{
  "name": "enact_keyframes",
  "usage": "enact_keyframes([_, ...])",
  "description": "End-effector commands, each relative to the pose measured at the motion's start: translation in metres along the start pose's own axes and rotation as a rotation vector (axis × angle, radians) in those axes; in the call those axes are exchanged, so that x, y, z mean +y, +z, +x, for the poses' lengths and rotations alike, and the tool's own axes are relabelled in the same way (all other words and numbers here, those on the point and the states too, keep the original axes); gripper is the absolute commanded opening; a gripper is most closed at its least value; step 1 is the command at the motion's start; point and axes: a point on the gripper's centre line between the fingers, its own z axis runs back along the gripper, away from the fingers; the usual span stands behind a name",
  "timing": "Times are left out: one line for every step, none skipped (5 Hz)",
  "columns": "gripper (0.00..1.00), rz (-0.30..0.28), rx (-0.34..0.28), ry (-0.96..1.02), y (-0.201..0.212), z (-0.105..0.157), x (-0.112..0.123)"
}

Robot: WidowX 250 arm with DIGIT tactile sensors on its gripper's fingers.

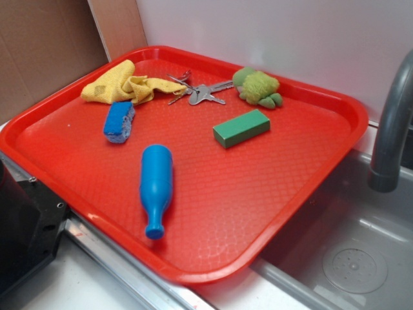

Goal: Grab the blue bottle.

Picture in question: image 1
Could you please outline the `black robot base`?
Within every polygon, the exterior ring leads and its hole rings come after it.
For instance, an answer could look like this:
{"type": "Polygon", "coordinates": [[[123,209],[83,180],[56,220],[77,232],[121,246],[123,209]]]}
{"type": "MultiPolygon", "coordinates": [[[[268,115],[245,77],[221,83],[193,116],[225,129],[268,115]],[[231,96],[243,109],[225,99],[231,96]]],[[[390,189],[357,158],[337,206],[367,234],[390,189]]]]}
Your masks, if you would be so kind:
{"type": "Polygon", "coordinates": [[[67,214],[43,182],[17,181],[1,164],[1,297],[55,259],[67,214]]]}

